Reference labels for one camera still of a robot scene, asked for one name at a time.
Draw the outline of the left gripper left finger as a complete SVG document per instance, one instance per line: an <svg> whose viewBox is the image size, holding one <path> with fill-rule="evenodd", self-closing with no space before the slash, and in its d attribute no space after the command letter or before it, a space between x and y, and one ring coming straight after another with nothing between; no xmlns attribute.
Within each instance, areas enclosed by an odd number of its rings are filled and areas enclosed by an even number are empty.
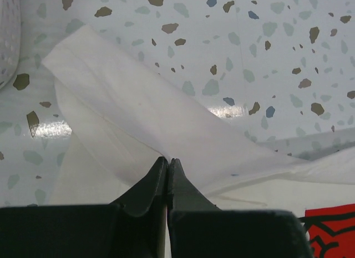
<svg viewBox="0 0 355 258"><path fill-rule="evenodd" d="M116 200L1 209L2 257L164 257L168 162Z"/></svg>

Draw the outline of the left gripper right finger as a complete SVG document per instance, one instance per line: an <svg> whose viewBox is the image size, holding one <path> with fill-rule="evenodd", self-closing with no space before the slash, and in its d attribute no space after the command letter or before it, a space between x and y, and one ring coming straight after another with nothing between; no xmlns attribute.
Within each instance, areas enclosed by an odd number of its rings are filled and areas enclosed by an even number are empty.
<svg viewBox="0 0 355 258"><path fill-rule="evenodd" d="M181 162L168 167L172 257L312 257L299 220L284 210L221 210L188 180Z"/></svg>

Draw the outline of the white t shirt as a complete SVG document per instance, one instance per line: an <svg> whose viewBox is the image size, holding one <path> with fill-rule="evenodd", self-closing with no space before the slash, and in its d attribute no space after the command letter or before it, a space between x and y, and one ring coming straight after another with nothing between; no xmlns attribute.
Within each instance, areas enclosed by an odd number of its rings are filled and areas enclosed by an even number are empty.
<svg viewBox="0 0 355 258"><path fill-rule="evenodd" d="M58 106L98 173L65 168L53 203L103 201L159 155L228 209L282 208L307 218L314 257L354 256L354 148L305 161L256 144L235 127L83 26L43 62Z"/></svg>

